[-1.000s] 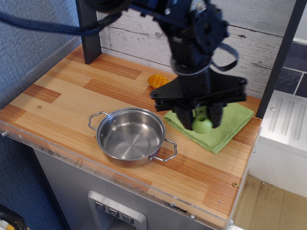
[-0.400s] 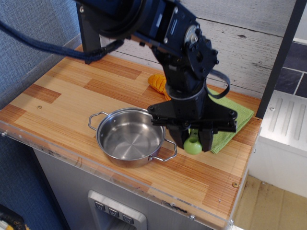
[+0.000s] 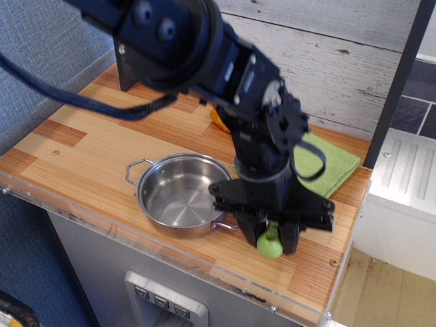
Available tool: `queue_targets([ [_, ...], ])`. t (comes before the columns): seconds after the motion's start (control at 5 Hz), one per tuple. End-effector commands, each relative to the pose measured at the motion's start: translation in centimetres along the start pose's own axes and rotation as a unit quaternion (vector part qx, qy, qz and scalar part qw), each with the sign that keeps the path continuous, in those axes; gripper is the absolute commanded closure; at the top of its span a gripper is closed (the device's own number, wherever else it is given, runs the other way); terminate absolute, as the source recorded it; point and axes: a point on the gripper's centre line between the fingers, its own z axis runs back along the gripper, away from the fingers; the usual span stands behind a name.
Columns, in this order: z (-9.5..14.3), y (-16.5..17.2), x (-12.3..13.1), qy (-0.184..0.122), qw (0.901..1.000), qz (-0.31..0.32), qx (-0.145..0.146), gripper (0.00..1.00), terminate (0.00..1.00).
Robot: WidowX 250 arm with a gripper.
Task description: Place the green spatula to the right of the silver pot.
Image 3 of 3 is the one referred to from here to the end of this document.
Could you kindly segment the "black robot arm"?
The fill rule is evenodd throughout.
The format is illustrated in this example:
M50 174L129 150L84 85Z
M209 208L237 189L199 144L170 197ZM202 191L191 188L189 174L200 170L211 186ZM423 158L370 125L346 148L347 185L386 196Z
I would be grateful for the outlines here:
M232 213L247 242L295 253L306 228L331 230L334 204L307 190L294 149L325 155L302 138L300 102L279 68L225 23L214 1L74 1L82 15L125 46L138 82L212 104L230 130L237 178L213 183L215 206Z

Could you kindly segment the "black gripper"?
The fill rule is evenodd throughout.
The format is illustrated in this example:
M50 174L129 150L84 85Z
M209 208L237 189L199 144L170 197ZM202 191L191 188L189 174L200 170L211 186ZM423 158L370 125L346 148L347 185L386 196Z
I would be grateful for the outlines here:
M288 166L266 178L240 177L212 183L209 188L219 210L232 213L247 242L257 247L267 220L278 221L285 255L295 254L300 229L331 232L334 204L308 190Z

